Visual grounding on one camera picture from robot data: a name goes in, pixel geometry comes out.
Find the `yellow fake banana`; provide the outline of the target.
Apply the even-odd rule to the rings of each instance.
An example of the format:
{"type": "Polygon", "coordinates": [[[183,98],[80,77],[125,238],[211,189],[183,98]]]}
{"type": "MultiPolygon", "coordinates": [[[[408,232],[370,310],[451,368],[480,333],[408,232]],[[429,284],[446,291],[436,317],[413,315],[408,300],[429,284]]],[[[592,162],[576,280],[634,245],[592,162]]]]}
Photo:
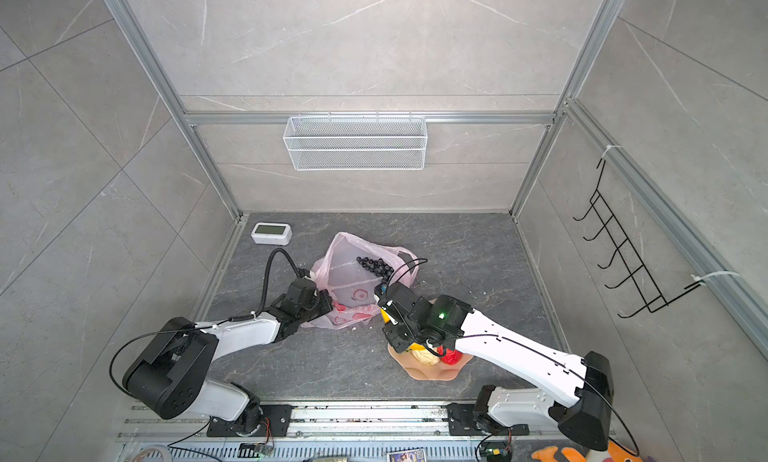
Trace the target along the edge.
{"type": "Polygon", "coordinates": [[[416,343],[405,324],[396,320],[384,309],[381,310],[381,315],[384,321],[383,333],[387,342],[396,353],[403,353],[406,351],[428,351],[442,357],[441,347],[416,343]]]}

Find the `pink printed plastic bag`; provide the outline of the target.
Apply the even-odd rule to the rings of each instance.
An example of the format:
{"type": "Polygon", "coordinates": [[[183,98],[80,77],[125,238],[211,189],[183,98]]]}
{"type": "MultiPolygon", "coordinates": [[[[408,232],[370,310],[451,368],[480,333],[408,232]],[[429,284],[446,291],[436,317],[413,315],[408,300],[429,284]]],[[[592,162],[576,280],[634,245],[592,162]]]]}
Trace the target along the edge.
{"type": "Polygon", "coordinates": [[[410,250],[379,245],[348,232],[339,232],[324,256],[310,269],[317,287],[329,292],[333,309],[325,316],[305,323],[306,328],[338,330],[380,314],[374,290],[383,282],[357,263],[358,256],[382,258],[394,268],[392,282],[398,281],[407,287],[415,282],[417,256],[410,250]]]}

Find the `red fake apple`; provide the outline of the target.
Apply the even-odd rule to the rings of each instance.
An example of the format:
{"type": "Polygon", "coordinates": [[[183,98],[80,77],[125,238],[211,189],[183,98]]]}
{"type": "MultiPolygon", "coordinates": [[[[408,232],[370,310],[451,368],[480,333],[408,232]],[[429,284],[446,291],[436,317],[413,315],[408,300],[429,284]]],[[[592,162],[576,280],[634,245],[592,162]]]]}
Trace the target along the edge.
{"type": "Polygon", "coordinates": [[[439,347],[437,353],[441,362],[450,366],[458,364],[464,356],[460,351],[447,349],[445,347],[439,347]]]}

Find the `peach scalloped plastic bowl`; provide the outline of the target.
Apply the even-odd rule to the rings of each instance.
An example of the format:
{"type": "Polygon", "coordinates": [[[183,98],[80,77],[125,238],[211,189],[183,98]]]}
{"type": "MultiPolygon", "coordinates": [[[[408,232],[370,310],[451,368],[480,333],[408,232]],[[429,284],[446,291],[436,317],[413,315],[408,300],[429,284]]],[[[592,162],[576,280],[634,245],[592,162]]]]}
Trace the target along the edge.
{"type": "Polygon", "coordinates": [[[418,363],[410,354],[410,351],[396,353],[391,347],[387,347],[389,355],[406,371],[413,379],[419,381],[452,381],[473,357],[464,354],[462,360],[453,366],[440,362],[434,366],[425,366],[418,363]]]}

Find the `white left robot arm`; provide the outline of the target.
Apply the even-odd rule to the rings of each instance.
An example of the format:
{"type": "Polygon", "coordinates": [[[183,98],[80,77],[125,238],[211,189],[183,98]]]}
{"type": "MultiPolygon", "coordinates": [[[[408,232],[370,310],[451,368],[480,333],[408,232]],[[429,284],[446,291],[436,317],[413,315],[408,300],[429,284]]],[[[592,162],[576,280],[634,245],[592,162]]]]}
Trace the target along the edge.
{"type": "Polygon", "coordinates": [[[117,387],[163,420],[198,414],[225,422],[249,436],[266,423],[260,399],[236,383],[209,376],[212,363],[256,346],[280,342],[302,324],[328,314],[332,298],[309,278],[298,278],[261,313],[221,322],[192,322],[175,317],[156,332],[126,369],[117,387]]]}

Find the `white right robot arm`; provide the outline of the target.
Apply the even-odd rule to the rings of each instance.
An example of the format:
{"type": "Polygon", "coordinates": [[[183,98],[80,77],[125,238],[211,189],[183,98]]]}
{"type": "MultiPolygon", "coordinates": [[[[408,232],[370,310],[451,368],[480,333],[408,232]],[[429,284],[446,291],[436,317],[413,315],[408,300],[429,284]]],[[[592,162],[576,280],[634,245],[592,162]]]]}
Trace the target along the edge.
{"type": "Polygon", "coordinates": [[[608,359],[591,351],[562,352],[522,336],[448,295],[430,301],[399,282],[375,289],[387,315],[383,333],[398,353],[413,344],[490,362],[532,384],[530,390],[486,385],[472,410],[478,429],[556,428],[571,441],[597,451],[609,446],[613,380],[608,359]]]}

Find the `dark fake grape bunch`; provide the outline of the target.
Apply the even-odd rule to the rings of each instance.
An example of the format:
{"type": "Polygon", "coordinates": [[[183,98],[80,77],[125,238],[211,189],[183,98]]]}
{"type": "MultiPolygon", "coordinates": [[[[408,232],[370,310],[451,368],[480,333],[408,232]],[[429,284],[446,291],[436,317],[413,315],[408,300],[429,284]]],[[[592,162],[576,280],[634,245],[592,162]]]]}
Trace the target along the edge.
{"type": "Polygon", "coordinates": [[[357,263],[366,271],[379,277],[383,283],[389,283],[394,274],[394,268],[386,263],[382,258],[374,259],[369,257],[356,258],[357,263]]]}

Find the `white digital clock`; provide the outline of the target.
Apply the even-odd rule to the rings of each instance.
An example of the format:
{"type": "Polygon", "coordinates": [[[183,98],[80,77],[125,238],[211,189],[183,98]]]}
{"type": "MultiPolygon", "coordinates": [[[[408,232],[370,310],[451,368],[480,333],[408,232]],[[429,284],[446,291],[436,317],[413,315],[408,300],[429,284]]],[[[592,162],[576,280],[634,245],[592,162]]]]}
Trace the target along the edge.
{"type": "Polygon", "coordinates": [[[254,225],[250,236],[256,244],[286,246],[293,236],[293,231],[287,223],[260,221],[254,225]]]}

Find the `orange plush toy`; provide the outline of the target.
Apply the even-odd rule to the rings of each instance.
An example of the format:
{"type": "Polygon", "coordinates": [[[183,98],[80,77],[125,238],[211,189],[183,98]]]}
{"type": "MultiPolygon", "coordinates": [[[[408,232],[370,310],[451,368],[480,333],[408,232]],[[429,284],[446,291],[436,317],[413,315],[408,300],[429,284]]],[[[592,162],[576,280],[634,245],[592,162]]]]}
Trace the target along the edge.
{"type": "Polygon", "coordinates": [[[548,446],[532,453],[533,461],[542,462],[643,462],[644,459],[638,456],[632,456],[624,449],[620,448],[614,442],[609,443],[606,451],[587,450],[582,454],[573,447],[548,446]]]}

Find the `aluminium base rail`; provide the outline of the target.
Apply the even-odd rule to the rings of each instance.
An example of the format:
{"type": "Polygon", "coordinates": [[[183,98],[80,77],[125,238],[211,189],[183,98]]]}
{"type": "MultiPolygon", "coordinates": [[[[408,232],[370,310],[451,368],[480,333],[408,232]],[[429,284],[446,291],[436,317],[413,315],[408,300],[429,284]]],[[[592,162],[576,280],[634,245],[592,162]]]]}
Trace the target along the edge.
{"type": "Polygon", "coordinates": [[[559,460],[587,452],[555,427],[515,425],[490,435],[469,404],[440,401],[270,402],[248,437],[223,422],[186,415],[162,421],[133,405],[115,442],[122,461],[389,461],[414,451],[427,461],[559,460]]]}

